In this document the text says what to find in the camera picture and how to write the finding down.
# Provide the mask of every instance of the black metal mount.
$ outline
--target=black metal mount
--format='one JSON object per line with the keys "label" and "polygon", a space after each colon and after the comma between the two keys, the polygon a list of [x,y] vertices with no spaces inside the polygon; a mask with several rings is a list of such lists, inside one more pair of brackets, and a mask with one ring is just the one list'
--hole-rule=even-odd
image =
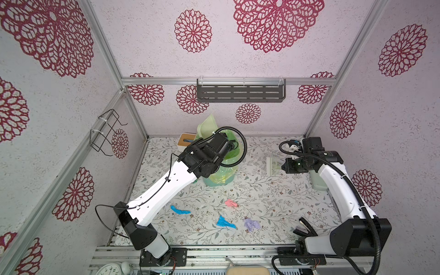
{"label": "black metal mount", "polygon": [[171,248],[171,254],[169,255],[169,260],[160,264],[159,260],[154,258],[151,253],[146,250],[142,250],[140,254],[139,266],[141,267],[158,267],[158,266],[173,266],[174,257],[176,259],[176,266],[185,266],[187,264],[187,248]]}
{"label": "black metal mount", "polygon": [[299,243],[291,247],[278,247],[278,255],[286,256],[298,256],[298,255],[310,255],[310,258],[280,258],[279,262],[281,265],[322,265],[326,264],[326,259],[324,257],[314,257],[312,254],[304,253],[299,247]]}
{"label": "black metal mount", "polygon": [[280,79],[279,85],[203,85],[197,79],[199,102],[282,102],[285,98],[285,79]]}

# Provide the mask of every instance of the purple cloth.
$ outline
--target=purple cloth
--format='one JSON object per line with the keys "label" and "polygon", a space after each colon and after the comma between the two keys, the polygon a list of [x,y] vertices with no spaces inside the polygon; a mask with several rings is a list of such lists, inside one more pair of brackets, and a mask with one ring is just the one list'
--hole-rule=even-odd
{"label": "purple cloth", "polygon": [[247,229],[248,229],[250,232],[252,232],[252,230],[253,230],[254,228],[256,228],[256,229],[260,229],[260,228],[261,228],[261,226],[260,226],[260,224],[258,223],[258,221],[256,221],[256,220],[251,220],[250,218],[245,219],[245,226],[247,227]]}

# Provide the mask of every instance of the white knob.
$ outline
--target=white knob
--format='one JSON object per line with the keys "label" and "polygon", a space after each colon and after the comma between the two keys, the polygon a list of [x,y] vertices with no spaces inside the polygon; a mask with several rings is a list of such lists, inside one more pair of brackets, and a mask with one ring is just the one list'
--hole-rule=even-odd
{"label": "white knob", "polygon": [[132,268],[130,267],[130,264],[128,262],[123,262],[121,264],[121,270],[124,275],[127,275],[132,271]]}

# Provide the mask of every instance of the beige cushion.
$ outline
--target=beige cushion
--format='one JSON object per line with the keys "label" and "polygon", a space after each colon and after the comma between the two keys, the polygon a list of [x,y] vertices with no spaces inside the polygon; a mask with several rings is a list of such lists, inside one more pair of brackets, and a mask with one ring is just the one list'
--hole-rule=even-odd
{"label": "beige cushion", "polygon": [[228,268],[226,275],[270,275],[270,272],[264,267],[234,267]]}

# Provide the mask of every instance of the blue cloth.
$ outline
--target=blue cloth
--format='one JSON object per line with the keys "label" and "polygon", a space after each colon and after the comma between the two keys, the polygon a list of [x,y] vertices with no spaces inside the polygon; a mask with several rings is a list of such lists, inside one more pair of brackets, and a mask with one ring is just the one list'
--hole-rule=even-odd
{"label": "blue cloth", "polygon": [[237,227],[234,224],[227,222],[221,215],[220,215],[219,221],[217,222],[217,225],[218,226],[229,226],[231,228],[237,229]]}
{"label": "blue cloth", "polygon": [[178,210],[176,207],[174,207],[174,205],[171,206],[171,210],[174,211],[174,212],[176,212],[176,213],[179,214],[179,215],[182,215],[182,214],[189,214],[189,213],[191,213],[191,211]]}

